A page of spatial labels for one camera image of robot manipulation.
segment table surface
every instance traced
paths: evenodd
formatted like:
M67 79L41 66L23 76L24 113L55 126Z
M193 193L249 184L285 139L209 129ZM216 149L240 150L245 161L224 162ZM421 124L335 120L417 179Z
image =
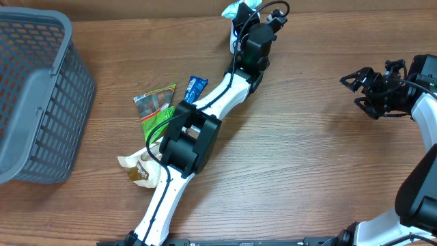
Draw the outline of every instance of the table surface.
M172 237L293 239L337 235L394 206L425 154L407 118L372 120L339 78L387 59L437 53L437 11L293 14L278 33L256 93L224 120L214 154L187 186ZM228 66L230 22L220 17L74 23L74 43L97 94L70 179L9 182L0 190L0 245L95 245L135 229L153 189L117 156L144 147L132 97Z

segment blue-gray container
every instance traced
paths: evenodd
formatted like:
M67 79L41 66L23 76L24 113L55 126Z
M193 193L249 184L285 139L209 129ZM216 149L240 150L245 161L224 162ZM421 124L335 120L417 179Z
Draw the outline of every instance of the blue-gray container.
M0 8L0 183L65 181L95 93L65 15Z

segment blue wrapper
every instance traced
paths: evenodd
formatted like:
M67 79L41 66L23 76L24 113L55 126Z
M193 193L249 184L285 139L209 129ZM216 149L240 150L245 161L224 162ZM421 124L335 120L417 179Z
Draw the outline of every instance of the blue wrapper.
M207 79L202 79L191 75L190 83L188 83L188 86L186 87L184 101L188 103L195 102L207 84Z

